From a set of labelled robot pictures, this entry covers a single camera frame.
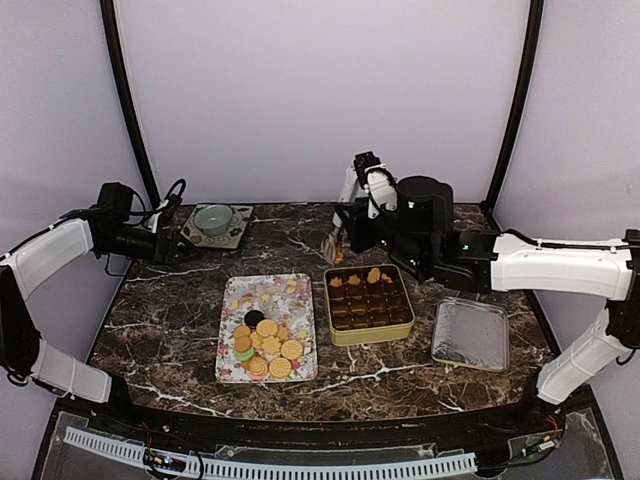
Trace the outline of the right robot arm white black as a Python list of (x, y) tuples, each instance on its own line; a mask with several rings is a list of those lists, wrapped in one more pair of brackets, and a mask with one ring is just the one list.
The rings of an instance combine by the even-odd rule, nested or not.
[(543, 290), (599, 296), (606, 304), (594, 322), (556, 359), (545, 364), (532, 391), (510, 413), (521, 434), (534, 432), (579, 386), (620, 355), (639, 348), (639, 233), (621, 239), (532, 239), (502, 233), (458, 231), (453, 190), (425, 176), (395, 180), (383, 167), (350, 167), (334, 225), (355, 253), (379, 246), (418, 281), (458, 291)]

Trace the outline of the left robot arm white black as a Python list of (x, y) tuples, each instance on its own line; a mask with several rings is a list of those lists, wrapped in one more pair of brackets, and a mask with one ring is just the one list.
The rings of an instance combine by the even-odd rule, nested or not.
[(57, 276), (67, 279), (70, 266), (89, 255), (158, 265), (188, 259), (173, 225), (186, 186), (177, 180), (158, 206), (146, 207), (134, 203), (138, 195), (131, 187), (105, 183), (94, 205), (63, 214), (2, 254), (1, 367), (11, 384), (35, 383), (60, 397), (103, 405), (103, 421), (120, 436), (140, 429), (141, 415), (130, 406), (127, 382), (47, 340), (29, 303)]

